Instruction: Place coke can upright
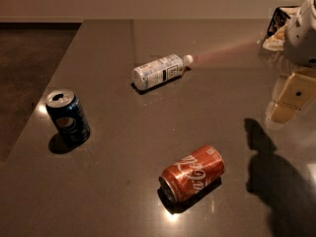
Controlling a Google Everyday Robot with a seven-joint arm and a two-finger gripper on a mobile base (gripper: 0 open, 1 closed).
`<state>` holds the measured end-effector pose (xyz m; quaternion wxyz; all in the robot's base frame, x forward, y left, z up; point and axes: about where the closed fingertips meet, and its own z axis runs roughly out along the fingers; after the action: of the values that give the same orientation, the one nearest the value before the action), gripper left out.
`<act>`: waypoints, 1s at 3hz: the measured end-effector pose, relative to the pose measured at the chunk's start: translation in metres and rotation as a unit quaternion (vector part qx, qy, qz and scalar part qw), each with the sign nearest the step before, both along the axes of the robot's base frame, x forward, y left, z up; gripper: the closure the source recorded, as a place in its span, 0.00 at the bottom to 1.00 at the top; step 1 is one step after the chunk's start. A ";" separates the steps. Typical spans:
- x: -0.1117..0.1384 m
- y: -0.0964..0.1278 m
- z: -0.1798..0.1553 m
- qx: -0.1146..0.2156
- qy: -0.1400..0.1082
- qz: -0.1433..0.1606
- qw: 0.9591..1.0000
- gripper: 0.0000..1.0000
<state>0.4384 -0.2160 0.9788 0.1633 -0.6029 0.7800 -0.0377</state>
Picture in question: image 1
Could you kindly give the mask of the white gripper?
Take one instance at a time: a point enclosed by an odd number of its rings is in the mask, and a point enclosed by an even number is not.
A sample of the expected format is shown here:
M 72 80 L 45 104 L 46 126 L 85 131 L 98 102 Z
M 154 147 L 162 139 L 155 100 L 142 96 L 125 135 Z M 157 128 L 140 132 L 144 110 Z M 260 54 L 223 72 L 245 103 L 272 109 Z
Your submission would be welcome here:
M 287 25 L 268 37 L 263 48 L 284 51 L 292 63 L 316 66 L 316 0 L 305 0 Z M 276 123 L 289 122 L 316 95 L 316 70 L 301 68 L 276 79 L 266 116 Z

